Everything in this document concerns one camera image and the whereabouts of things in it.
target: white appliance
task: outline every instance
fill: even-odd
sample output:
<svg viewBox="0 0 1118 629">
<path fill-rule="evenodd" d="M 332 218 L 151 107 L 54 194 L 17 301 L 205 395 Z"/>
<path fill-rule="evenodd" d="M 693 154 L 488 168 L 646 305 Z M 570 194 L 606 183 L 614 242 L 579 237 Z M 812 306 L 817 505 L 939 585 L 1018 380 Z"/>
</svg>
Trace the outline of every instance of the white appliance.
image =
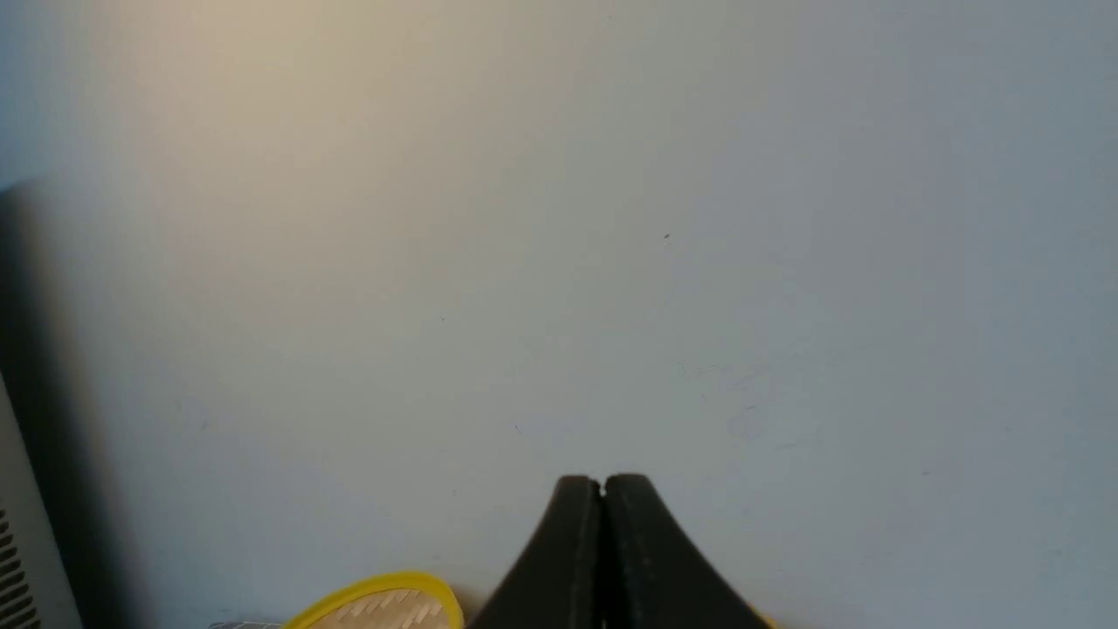
<svg viewBox="0 0 1118 629">
<path fill-rule="evenodd" d="M 0 627 L 78 629 L 69 582 L 0 382 Z"/>
</svg>

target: vent grille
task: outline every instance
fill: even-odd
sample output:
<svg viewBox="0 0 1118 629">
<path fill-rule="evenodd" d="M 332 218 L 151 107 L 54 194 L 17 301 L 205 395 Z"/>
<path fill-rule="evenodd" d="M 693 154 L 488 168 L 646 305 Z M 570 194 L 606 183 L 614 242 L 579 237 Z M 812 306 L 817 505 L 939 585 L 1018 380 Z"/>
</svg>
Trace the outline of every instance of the vent grille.
<svg viewBox="0 0 1118 629">
<path fill-rule="evenodd" d="M 0 503 L 0 629 L 39 629 L 39 612 L 10 528 Z"/>
</svg>

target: yellow rim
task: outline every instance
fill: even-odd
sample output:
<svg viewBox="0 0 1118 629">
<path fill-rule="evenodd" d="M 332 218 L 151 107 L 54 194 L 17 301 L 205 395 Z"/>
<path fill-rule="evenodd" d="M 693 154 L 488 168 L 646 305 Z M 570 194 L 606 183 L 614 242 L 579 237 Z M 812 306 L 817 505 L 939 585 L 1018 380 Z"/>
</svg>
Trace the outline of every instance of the yellow rim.
<svg viewBox="0 0 1118 629">
<path fill-rule="evenodd" d="M 462 608 L 458 600 L 454 598 L 451 587 L 437 576 L 425 572 L 394 572 L 358 581 L 349 588 L 338 590 L 333 594 L 322 599 L 306 609 L 303 613 L 291 619 L 284 629 L 309 629 L 323 617 L 335 609 L 349 604 L 362 597 L 385 592 L 388 590 L 419 590 L 429 594 L 443 604 L 446 610 L 446 619 L 451 623 L 451 629 L 462 629 Z"/>
</svg>

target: white wall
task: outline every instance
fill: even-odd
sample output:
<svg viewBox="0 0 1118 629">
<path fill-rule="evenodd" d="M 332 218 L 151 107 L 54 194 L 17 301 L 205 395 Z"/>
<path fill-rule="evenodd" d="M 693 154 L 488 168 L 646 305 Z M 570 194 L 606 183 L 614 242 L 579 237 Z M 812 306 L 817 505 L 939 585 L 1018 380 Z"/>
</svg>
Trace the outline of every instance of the white wall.
<svg viewBox="0 0 1118 629">
<path fill-rule="evenodd" d="M 1112 626 L 1118 4 L 275 4 L 45 22 L 149 627 L 483 594 L 614 470 L 794 629 Z"/>
</svg>

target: black object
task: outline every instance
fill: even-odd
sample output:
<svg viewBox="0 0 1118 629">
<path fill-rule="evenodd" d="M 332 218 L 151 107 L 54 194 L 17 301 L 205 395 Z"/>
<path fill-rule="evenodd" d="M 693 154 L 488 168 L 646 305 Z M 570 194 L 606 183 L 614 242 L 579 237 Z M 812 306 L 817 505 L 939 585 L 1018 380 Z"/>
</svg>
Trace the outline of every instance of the black object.
<svg viewBox="0 0 1118 629">
<path fill-rule="evenodd" d="M 768 629 L 675 523 L 652 482 L 563 477 L 471 629 Z"/>
</svg>

